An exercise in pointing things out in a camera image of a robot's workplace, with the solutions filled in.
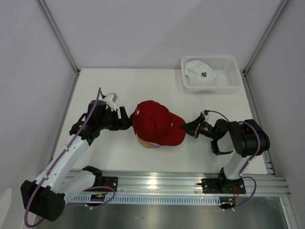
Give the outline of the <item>red baseball cap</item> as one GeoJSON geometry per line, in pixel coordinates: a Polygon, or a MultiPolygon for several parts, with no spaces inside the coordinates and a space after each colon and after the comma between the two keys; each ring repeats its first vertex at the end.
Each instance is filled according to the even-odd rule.
{"type": "Polygon", "coordinates": [[[179,127],[184,119],[158,102],[139,103],[131,119],[135,135],[144,141],[162,146],[178,146],[184,141],[186,131],[179,127]]]}

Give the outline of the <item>pink baseball cap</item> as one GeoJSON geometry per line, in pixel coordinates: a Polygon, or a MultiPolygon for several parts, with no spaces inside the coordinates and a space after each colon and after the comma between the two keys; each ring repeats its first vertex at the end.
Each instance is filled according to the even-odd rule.
{"type": "Polygon", "coordinates": [[[148,149],[154,149],[153,145],[150,142],[144,141],[144,140],[140,139],[139,137],[137,137],[137,139],[141,146],[148,148],[148,149]]]}

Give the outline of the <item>white baseball cap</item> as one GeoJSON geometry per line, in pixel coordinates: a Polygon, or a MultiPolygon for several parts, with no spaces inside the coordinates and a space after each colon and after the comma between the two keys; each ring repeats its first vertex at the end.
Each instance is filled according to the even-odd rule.
{"type": "Polygon", "coordinates": [[[216,73],[210,66],[200,60],[188,62],[184,70],[190,86],[208,87],[216,84],[216,73]]]}

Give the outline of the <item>purple LA baseball cap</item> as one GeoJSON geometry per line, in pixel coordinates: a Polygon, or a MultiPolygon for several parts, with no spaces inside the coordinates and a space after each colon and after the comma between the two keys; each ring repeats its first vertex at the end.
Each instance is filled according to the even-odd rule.
{"type": "Polygon", "coordinates": [[[162,147],[162,145],[159,145],[159,144],[156,144],[156,143],[151,143],[151,142],[148,142],[148,145],[150,146],[150,148],[160,148],[160,147],[162,147]]]}

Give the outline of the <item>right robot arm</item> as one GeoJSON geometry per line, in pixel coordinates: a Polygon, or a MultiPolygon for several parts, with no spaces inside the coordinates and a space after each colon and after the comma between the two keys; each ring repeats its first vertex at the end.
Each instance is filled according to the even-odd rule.
{"type": "Polygon", "coordinates": [[[218,119],[211,125],[206,121],[208,114],[205,110],[180,128],[195,139],[199,135],[211,139],[211,151],[216,156],[231,154],[232,157],[217,178],[203,178],[199,185],[205,194],[245,194],[242,174],[255,157],[270,148],[270,139],[253,119],[240,122],[218,119]]]}

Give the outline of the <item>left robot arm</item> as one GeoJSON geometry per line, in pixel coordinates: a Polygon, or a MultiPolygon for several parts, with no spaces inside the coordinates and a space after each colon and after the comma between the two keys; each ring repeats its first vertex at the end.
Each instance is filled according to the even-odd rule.
{"type": "Polygon", "coordinates": [[[88,111],[72,126],[61,153],[35,178],[21,185],[25,216],[33,213],[48,221],[55,221],[65,206],[85,190],[98,191],[103,177],[100,169],[86,166],[69,182],[64,182],[79,157],[87,151],[102,130],[127,130],[132,123],[125,107],[115,108],[112,101],[94,100],[88,111]]]}

